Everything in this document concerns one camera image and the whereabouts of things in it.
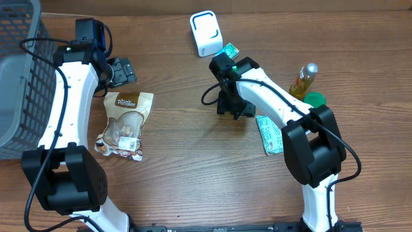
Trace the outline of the teal white box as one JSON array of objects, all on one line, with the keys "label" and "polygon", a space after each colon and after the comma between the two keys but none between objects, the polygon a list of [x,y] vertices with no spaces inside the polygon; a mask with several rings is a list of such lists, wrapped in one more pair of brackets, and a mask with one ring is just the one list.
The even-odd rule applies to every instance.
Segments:
[{"label": "teal white box", "polygon": [[256,116],[257,126],[263,141],[263,147],[267,155],[275,155],[283,152],[281,130],[266,115]]}]

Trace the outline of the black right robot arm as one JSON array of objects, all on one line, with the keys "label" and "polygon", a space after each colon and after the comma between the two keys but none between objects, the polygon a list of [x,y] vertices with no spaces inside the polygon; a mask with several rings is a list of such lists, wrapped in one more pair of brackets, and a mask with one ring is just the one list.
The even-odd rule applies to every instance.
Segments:
[{"label": "black right robot arm", "polygon": [[219,114],[253,117],[260,109],[280,130],[285,164],[302,185],[300,222],[283,223],[294,231],[346,231],[335,212],[335,184],[346,151],[335,116],[322,105],[313,108],[275,84],[251,58],[238,62],[221,53],[209,69],[218,81]]}]

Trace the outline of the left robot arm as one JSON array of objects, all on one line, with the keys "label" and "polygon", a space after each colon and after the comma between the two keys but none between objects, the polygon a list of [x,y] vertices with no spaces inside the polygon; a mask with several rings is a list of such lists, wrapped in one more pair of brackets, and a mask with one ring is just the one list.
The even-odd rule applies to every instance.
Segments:
[{"label": "left robot arm", "polygon": [[88,150],[91,101],[109,89],[136,81],[126,58],[112,57],[107,25],[77,19],[75,38],[59,41],[46,63],[55,70],[56,87],[48,124],[34,150],[24,151],[21,166],[31,185],[29,201],[83,222],[89,231],[134,231],[132,218],[108,197],[106,173]]}]

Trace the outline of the green lid jar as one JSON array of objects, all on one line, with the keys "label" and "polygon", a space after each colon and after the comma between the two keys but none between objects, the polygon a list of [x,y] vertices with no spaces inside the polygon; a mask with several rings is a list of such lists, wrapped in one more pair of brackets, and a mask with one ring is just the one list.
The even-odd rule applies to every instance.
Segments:
[{"label": "green lid jar", "polygon": [[303,99],[303,102],[311,105],[313,108],[318,108],[322,105],[326,105],[325,97],[319,92],[307,93]]}]

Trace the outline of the yellow oil bottle silver cap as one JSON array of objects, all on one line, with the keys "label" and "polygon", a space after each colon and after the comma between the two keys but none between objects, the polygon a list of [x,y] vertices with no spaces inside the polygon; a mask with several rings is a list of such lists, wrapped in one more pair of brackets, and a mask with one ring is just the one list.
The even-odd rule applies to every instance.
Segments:
[{"label": "yellow oil bottle silver cap", "polygon": [[289,94],[300,101],[303,100],[304,94],[309,86],[314,82],[317,72],[318,65],[315,63],[308,63],[303,66],[296,80],[290,86]]}]

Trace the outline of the white packet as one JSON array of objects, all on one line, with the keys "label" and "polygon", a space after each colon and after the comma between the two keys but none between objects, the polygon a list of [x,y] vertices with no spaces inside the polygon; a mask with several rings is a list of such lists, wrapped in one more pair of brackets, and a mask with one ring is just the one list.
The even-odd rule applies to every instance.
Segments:
[{"label": "white packet", "polygon": [[97,136],[95,151],[140,162],[142,126],[149,117],[153,99],[154,94],[146,92],[107,93],[104,98],[107,126]]}]

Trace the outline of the teal tissue packet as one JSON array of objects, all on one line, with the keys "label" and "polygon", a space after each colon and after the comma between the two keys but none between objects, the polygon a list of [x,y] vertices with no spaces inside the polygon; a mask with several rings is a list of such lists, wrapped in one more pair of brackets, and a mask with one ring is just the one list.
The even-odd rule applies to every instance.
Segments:
[{"label": "teal tissue packet", "polygon": [[236,59],[239,55],[239,49],[237,49],[232,43],[228,43],[220,51],[218,51],[214,56],[217,56],[221,53],[225,53],[232,60]]}]

